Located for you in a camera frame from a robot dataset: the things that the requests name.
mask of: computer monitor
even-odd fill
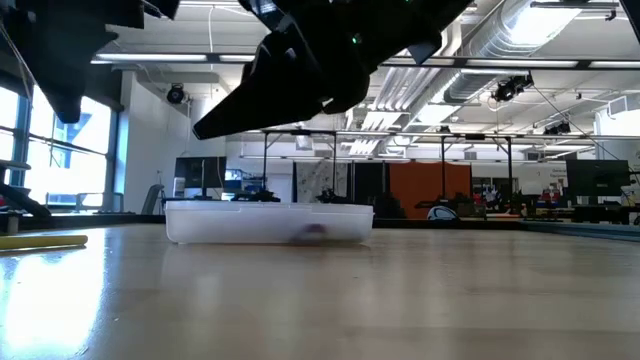
[[[224,187],[226,168],[226,157],[176,158],[175,177],[184,178],[186,189],[202,189],[206,197],[207,188]]]
[[[572,196],[620,196],[631,184],[626,160],[567,160],[567,180]]]

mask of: fluorescent light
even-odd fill
[[[250,62],[255,58],[255,55],[220,55],[220,61],[224,62]]]
[[[440,144],[436,144],[436,143],[413,143],[412,147],[417,147],[417,148],[421,148],[421,149],[434,149],[434,150],[439,150],[440,147],[442,145]]]
[[[241,7],[235,1],[190,1],[183,0],[180,2],[180,7],[212,7],[212,6],[229,6],[229,7]]]
[[[640,61],[594,61],[589,67],[593,69],[640,69]]]
[[[507,26],[507,36],[515,44],[540,46],[556,37],[580,12],[579,9],[528,8],[517,15],[511,27]]]
[[[432,65],[432,66],[451,66],[453,65],[454,59],[438,59],[438,58],[429,58],[425,61],[424,65]]]
[[[388,136],[391,132],[388,131],[338,131],[337,135],[364,135],[364,136]]]
[[[461,69],[463,75],[529,75],[528,70],[505,70],[505,69]]]
[[[429,58],[422,64],[432,66],[432,67],[438,67],[438,66],[447,67],[447,66],[452,66],[454,61],[455,61],[454,59]],[[383,64],[389,66],[389,65],[415,65],[415,63],[416,62],[415,60],[413,60],[412,57],[394,56],[389,60],[385,61]]]
[[[97,54],[97,61],[107,62],[206,62],[204,54]]]
[[[581,10],[615,10],[620,6],[618,2],[589,2],[578,3],[571,1],[534,1],[531,3],[532,8],[539,9],[581,9]]]
[[[591,145],[549,145],[539,151],[578,151],[593,147]]]
[[[516,67],[516,68],[573,68],[578,65],[572,60],[514,60],[514,59],[471,59],[468,66],[478,67]]]
[[[420,137],[442,137],[442,135],[451,135],[451,134],[438,134],[438,133],[400,133],[402,136],[420,136]]]

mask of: security camera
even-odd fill
[[[180,105],[189,101],[189,93],[184,91],[184,84],[171,84],[171,89],[167,93],[167,101],[173,105]]]

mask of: white wall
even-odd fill
[[[140,85],[126,72],[122,81],[115,191],[123,192],[125,209],[139,213],[149,187],[159,181],[173,194],[175,160],[179,156],[224,156],[225,140],[198,141],[192,121]]]

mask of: black equipment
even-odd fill
[[[369,74],[408,48],[422,63],[471,0],[240,0],[272,32],[243,81],[193,127],[198,139],[344,112]]]
[[[207,188],[224,187],[226,168],[226,157],[176,158],[175,177],[184,178],[187,189],[201,189],[206,199]]]
[[[248,202],[281,202],[280,198],[268,190],[260,190],[255,194],[237,194],[231,201],[248,201]]]
[[[571,125],[563,120],[558,125],[547,126],[544,128],[543,135],[564,135],[571,132]]]
[[[58,118],[66,124],[77,123],[91,59],[118,37],[105,25],[142,29],[145,13],[173,19],[179,2],[0,0],[4,25],[1,43],[11,40]],[[13,55],[6,44],[0,49]]]
[[[572,196],[620,196],[629,186],[626,160],[567,160],[567,180]]]
[[[497,102],[511,101],[533,85],[531,73],[527,76],[512,76],[507,81],[499,82],[498,89],[491,94],[491,97]]]
[[[184,84],[171,84],[171,89],[167,92],[167,101],[173,105],[180,105],[189,101],[189,94],[184,91]]]
[[[316,196],[316,199],[323,204],[353,204],[353,201],[344,196],[338,196],[333,189],[322,190],[322,195]]]

